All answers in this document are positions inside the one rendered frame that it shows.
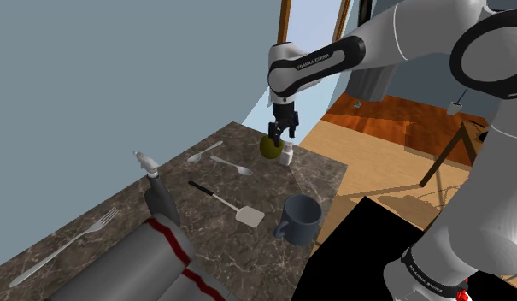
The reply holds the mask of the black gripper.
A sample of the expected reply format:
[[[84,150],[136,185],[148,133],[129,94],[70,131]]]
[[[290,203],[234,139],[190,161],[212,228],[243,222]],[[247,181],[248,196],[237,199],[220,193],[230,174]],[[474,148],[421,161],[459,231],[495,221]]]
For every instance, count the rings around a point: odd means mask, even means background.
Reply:
[[[298,113],[295,111],[295,103],[273,103],[273,115],[275,122],[268,123],[268,137],[273,141],[275,147],[279,147],[280,135],[284,128],[289,128],[291,139],[296,137],[299,120]]]

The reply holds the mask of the white shaker bottle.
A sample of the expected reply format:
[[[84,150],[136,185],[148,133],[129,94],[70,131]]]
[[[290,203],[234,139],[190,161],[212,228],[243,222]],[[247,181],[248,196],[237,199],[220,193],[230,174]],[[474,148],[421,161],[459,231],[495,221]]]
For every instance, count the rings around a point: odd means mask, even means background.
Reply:
[[[293,154],[293,143],[284,142],[283,150],[281,151],[279,156],[279,162],[282,165],[289,166],[292,162]]]

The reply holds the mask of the olive green round fruit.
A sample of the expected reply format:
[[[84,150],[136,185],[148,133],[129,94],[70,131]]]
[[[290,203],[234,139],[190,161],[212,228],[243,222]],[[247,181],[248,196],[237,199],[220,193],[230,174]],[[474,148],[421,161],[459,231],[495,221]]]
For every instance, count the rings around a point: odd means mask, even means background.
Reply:
[[[261,155],[266,159],[275,159],[277,158],[284,147],[284,141],[279,140],[279,145],[276,146],[273,139],[269,138],[267,135],[264,135],[260,140],[260,152]]]

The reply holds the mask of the silver spoon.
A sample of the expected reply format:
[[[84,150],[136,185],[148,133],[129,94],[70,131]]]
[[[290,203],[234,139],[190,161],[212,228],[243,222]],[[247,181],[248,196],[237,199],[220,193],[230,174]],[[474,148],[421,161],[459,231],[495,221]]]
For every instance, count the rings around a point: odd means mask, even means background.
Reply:
[[[196,154],[194,154],[194,155],[190,156],[190,157],[187,159],[187,162],[194,163],[194,162],[198,162],[198,161],[200,161],[200,160],[201,160],[201,158],[202,158],[202,154],[203,154],[204,152],[206,152],[206,151],[210,151],[210,150],[212,150],[212,149],[214,149],[214,148],[216,148],[216,147],[218,147],[218,146],[220,146],[220,145],[222,145],[222,144],[223,144],[223,141],[222,141],[222,140],[221,140],[221,141],[218,141],[218,142],[216,142],[216,143],[214,143],[213,145],[211,145],[210,147],[206,148],[205,150],[201,150],[201,151],[199,151],[198,153],[196,153]]]
[[[236,168],[238,173],[241,174],[241,175],[250,176],[250,175],[253,174],[253,172],[250,169],[248,169],[246,167],[243,167],[243,166],[239,166],[239,165],[231,163],[231,162],[228,162],[227,160],[221,159],[221,158],[219,158],[217,156],[211,156],[210,158],[212,160],[216,161],[216,162],[225,163],[227,165],[230,165],[230,166]]]

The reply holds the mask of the dark blue mug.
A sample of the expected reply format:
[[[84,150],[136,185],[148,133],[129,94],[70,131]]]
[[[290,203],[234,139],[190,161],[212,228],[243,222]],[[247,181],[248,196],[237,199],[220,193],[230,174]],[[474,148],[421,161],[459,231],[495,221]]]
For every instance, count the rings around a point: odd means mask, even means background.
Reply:
[[[312,241],[321,217],[322,208],[316,200],[304,194],[291,195],[285,200],[273,236],[292,245],[307,245]]]

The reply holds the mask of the wooden-framed doorway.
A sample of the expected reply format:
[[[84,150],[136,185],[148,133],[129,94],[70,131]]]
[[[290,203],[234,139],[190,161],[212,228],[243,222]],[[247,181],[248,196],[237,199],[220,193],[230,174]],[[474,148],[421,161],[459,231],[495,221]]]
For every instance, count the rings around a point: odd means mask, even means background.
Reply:
[[[277,43],[299,43],[305,50],[343,36],[357,0],[281,0]]]

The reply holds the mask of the black robot stand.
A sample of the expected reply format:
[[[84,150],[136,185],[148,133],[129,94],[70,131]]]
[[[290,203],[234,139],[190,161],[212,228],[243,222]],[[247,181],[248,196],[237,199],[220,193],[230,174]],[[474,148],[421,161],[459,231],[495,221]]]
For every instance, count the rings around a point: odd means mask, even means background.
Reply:
[[[401,261],[410,250],[431,279],[467,281],[468,301],[517,301],[517,288],[466,264],[446,221],[426,233],[363,198],[309,259],[291,301],[453,301],[420,285]]]

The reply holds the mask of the dark spray bottle white nozzle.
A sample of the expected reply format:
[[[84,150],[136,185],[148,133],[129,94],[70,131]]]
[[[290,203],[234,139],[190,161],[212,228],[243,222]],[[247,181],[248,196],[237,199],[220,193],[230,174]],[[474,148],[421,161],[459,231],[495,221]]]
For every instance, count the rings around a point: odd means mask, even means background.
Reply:
[[[152,215],[158,213],[166,216],[175,225],[180,226],[179,212],[170,192],[163,183],[158,168],[160,165],[139,150],[133,155],[138,159],[140,168],[146,172],[150,187],[144,192],[144,199]]]

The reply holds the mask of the dark wooden-legged table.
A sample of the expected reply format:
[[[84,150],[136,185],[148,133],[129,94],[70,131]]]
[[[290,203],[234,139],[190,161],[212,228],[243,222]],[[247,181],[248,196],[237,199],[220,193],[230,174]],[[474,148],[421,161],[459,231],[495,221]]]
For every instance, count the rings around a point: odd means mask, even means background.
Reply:
[[[456,134],[446,145],[440,156],[437,157],[433,165],[429,168],[425,176],[419,183],[420,187],[424,187],[430,178],[437,172],[438,168],[447,159],[450,152],[456,147],[456,145],[462,141],[467,157],[471,164],[474,163],[479,151],[481,150],[485,137],[488,133],[488,127],[483,126],[476,121],[463,121],[457,130]]]

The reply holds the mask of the grey cylinder with red band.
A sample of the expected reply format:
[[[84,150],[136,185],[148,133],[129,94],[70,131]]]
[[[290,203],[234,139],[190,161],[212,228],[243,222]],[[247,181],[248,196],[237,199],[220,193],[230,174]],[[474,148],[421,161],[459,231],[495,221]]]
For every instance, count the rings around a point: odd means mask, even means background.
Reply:
[[[195,263],[179,226],[154,214],[45,301],[241,301]]]

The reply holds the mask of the silver fork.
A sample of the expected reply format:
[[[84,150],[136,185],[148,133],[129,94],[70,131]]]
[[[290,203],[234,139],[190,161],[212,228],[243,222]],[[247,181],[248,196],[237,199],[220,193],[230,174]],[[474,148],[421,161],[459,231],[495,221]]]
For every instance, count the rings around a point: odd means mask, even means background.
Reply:
[[[87,235],[88,233],[95,233],[97,231],[100,231],[103,229],[106,225],[108,225],[115,216],[119,213],[119,210],[115,207],[113,207],[109,212],[107,212],[103,217],[101,217],[98,221],[94,222],[88,229],[86,229],[84,232],[76,235],[72,239],[70,239],[65,245],[59,247],[56,251],[49,254],[47,257],[39,261],[38,263],[34,264],[32,267],[18,275],[16,278],[14,278],[8,285],[8,288],[13,288],[15,286],[18,286],[20,283],[25,281],[27,278],[29,278],[31,275],[33,275],[35,272],[37,272],[39,269],[41,269],[45,264],[47,264],[49,261],[57,257],[62,251],[64,251],[66,248],[68,248],[73,242],[78,240],[79,238]]]

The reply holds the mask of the black-handled silver spatula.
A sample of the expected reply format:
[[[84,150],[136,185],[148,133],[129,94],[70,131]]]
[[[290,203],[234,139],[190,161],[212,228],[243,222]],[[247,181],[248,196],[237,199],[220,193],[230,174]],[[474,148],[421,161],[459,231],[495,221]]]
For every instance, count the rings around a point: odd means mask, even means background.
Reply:
[[[238,208],[235,205],[227,202],[225,199],[219,197],[218,195],[216,195],[215,193],[210,191],[208,188],[201,186],[192,180],[189,180],[188,184],[195,187],[196,189],[208,194],[209,196],[216,198],[217,200],[221,201],[223,204],[227,205],[229,208],[231,208],[232,210],[234,210],[236,212],[235,219],[249,227],[256,228],[265,216],[265,214],[263,212],[261,212],[260,210],[256,210],[250,206],[244,206],[244,207]]]

